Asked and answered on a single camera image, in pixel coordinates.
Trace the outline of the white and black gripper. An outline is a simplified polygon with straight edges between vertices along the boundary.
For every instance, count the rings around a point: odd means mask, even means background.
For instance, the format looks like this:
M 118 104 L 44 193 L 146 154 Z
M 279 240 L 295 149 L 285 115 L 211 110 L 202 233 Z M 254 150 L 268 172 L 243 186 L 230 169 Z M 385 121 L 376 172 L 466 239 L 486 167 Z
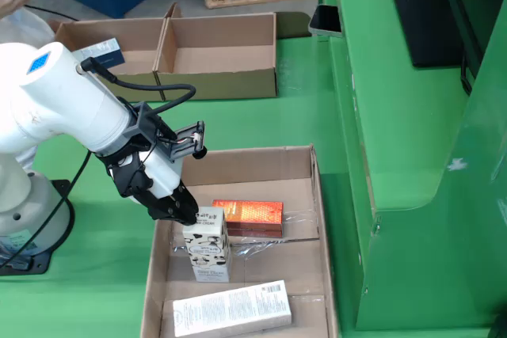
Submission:
M 154 220 L 196 224 L 199 207 L 180 181 L 181 159 L 169 160 L 157 143 L 128 143 L 114 154 L 96 152 L 95 156 L 119 194 L 137 199 Z

